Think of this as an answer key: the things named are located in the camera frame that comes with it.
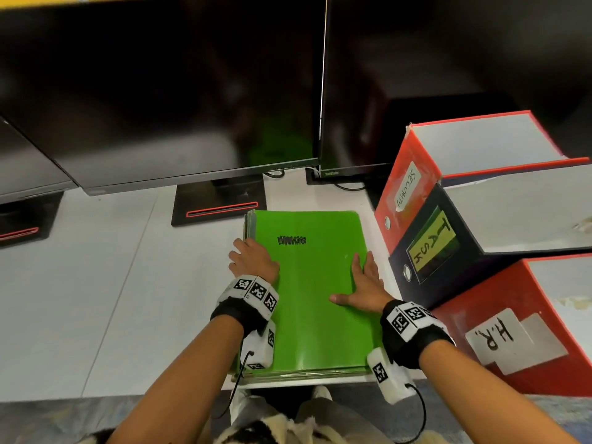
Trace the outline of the person's right hand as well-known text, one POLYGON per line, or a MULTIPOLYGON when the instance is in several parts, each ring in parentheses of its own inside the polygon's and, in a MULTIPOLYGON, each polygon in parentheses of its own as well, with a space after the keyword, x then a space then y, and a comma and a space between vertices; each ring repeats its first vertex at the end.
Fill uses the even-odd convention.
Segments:
POLYGON ((351 264, 351 275, 355 290, 359 296, 360 306, 350 306, 357 310, 381 314, 385 306, 395 298, 384 288, 378 266, 371 251, 366 253, 365 264, 360 264, 360 256, 356 253, 351 264))

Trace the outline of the person's left hand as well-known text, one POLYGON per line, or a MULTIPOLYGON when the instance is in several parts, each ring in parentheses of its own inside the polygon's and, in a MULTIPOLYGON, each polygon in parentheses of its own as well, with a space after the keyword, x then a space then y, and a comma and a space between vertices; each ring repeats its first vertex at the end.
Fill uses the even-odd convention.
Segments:
POLYGON ((235 277, 242 275, 258 276, 271 285, 276 285, 279 278, 279 263, 273 261, 267 249, 256 242, 252 245, 253 271, 231 271, 235 277))

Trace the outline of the person's left forearm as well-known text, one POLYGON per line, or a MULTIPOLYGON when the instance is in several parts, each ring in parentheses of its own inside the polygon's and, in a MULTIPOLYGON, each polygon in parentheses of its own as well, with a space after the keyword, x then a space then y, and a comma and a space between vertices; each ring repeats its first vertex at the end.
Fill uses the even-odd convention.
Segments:
POLYGON ((107 444, 196 444, 239 351, 243 327, 212 319, 147 390, 107 444))

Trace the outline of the person's right forearm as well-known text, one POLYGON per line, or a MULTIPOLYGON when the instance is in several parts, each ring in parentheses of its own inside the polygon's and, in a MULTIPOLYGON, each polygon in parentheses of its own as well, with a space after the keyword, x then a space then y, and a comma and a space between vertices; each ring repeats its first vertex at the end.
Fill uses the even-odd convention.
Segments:
POLYGON ((580 444, 536 404, 451 343, 430 343, 420 369, 474 444, 580 444))

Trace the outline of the left wristband with markers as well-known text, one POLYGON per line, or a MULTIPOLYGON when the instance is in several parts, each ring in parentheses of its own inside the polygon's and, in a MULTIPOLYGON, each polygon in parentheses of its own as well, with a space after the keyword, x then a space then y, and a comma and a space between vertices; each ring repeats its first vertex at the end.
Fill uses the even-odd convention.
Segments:
POLYGON ((243 327, 243 337, 254 331, 263 335, 278 302, 279 294, 270 283, 260 276, 241 275, 218 298, 210 320, 227 315, 243 327))

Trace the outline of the wristband with markers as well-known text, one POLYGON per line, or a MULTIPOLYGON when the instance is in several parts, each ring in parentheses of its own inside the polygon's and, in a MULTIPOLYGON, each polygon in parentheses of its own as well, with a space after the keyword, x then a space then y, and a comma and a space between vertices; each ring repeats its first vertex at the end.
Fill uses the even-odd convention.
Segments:
POLYGON ((260 276, 241 275, 218 298, 210 320, 227 315, 243 327, 243 337, 254 331, 263 335, 278 302, 279 294, 270 283, 260 276))
POLYGON ((427 346, 444 340, 455 346, 446 326, 428 309, 393 299, 382 310, 382 345, 392 364, 420 369, 420 356, 427 346))

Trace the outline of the black monitor stand red slot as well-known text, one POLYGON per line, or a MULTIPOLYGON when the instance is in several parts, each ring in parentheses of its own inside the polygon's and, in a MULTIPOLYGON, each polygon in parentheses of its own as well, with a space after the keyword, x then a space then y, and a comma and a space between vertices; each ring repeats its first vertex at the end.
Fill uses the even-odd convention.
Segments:
POLYGON ((0 249, 49 237, 64 191, 0 204, 0 249))
POLYGON ((176 187, 171 225, 234 218, 254 209, 267 209, 263 175, 187 183, 176 187))

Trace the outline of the right wristband with markers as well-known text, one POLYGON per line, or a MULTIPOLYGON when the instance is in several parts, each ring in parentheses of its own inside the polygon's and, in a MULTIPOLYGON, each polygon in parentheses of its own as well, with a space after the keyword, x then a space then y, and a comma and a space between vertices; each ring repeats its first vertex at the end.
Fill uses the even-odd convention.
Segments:
POLYGON ((446 326, 428 309, 393 299, 382 310, 382 345, 392 364, 420 369, 420 356, 427 346, 444 340, 455 346, 446 326))

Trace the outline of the black flat monitor stand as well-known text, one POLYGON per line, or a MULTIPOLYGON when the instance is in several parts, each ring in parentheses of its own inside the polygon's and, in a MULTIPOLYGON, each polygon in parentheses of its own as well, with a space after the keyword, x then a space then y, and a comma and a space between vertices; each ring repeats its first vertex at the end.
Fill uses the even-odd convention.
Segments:
POLYGON ((346 185, 346 184, 362 184, 362 185, 378 185, 386 182, 389 177, 389 171, 385 166, 371 167, 370 171, 356 174, 341 174, 339 171, 337 175, 323 176, 317 166, 308 166, 305 169, 305 176, 307 185, 346 185))

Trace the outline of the person's beige trousers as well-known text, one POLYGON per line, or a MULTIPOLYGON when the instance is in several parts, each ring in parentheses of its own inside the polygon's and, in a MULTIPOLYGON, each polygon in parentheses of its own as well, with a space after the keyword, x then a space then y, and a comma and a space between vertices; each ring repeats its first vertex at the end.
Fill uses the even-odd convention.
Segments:
POLYGON ((283 414, 293 421, 292 430, 301 444, 396 444, 369 420, 333 400, 309 398, 298 406, 295 418, 285 414, 290 407, 295 407, 293 401, 281 403, 253 390, 240 414, 232 417, 230 427, 283 414))

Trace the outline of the black white patterned garment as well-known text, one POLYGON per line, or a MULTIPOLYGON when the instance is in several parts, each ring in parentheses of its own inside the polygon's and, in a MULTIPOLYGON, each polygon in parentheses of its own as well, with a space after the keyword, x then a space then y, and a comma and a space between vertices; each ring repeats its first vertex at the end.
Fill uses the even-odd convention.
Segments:
POLYGON ((301 444, 293 425, 285 415, 276 414, 247 425, 232 425, 213 444, 301 444))

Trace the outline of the black binder yellow label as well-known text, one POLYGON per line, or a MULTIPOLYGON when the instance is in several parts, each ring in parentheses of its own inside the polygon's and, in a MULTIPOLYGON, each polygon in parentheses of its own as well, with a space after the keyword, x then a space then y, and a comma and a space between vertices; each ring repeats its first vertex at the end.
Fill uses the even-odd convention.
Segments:
POLYGON ((428 309, 521 259, 592 253, 592 164, 437 183, 389 257, 428 309))

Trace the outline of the large black monitor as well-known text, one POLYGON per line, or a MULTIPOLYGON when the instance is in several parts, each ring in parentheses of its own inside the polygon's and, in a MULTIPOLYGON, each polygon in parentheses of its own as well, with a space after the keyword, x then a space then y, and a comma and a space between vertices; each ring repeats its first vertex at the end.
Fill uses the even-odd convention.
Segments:
POLYGON ((88 194, 315 163, 327 0, 0 9, 0 115, 88 194))

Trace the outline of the red binder wide white label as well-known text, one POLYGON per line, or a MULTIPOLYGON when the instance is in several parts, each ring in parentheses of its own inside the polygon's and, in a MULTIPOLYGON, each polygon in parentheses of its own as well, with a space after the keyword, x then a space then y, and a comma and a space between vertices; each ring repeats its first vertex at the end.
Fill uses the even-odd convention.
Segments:
POLYGON ((523 259, 432 313, 518 392, 592 398, 592 253, 523 259))

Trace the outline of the red binder narrow white label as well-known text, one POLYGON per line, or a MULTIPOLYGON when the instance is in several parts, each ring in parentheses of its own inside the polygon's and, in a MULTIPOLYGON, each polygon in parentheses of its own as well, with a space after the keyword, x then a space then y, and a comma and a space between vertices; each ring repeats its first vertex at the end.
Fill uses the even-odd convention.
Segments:
POLYGON ((567 157, 531 111, 410 124, 375 219, 392 255, 437 184, 589 163, 589 157, 567 157))

